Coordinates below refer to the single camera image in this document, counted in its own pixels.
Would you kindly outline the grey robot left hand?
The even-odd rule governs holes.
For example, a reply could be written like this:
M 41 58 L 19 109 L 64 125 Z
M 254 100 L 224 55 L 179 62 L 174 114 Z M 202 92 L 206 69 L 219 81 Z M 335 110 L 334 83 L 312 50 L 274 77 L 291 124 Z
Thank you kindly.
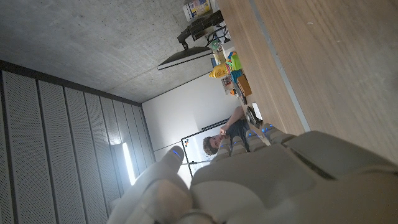
M 110 223 L 396 223 L 397 165 L 319 131 L 271 124 L 221 143 L 187 185 L 179 146 L 147 168 Z

